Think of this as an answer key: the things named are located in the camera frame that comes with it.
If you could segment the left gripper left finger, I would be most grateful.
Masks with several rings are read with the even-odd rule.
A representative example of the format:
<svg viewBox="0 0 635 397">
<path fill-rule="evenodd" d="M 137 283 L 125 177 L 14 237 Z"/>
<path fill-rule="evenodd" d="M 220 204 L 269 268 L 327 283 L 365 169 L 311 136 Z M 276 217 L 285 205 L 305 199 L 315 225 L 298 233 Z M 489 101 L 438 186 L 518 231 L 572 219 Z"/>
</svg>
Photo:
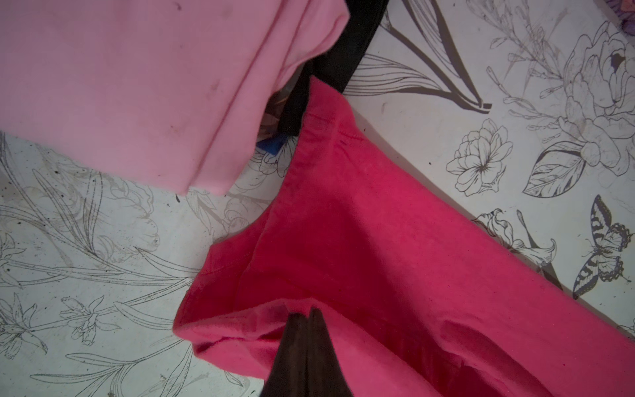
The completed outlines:
<svg viewBox="0 0 635 397">
<path fill-rule="evenodd" d="M 308 319 L 291 314 L 284 328 L 271 373 L 264 383 L 261 397 L 305 396 L 307 386 Z"/>
</svg>

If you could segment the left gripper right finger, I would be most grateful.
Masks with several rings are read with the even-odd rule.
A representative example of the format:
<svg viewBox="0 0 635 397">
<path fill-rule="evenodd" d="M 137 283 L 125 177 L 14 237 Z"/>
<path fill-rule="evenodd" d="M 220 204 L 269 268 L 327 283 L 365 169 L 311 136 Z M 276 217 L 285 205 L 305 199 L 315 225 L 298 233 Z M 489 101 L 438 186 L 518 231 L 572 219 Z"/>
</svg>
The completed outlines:
<svg viewBox="0 0 635 397">
<path fill-rule="evenodd" d="M 337 360 L 327 324 L 317 308 L 312 308 L 309 314 L 307 349 L 307 396 L 352 397 Z"/>
</svg>

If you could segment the magenta t-shirt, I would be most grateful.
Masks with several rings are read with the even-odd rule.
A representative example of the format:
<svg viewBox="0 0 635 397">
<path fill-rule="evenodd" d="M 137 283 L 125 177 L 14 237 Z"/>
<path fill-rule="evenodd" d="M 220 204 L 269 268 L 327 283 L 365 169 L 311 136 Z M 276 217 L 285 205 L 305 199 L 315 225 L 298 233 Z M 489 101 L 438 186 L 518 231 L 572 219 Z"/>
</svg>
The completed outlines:
<svg viewBox="0 0 635 397">
<path fill-rule="evenodd" d="M 210 247 L 176 336 L 267 378 L 319 309 L 355 396 L 631 396 L 634 345 L 395 165 L 312 79 L 274 202 Z"/>
</svg>

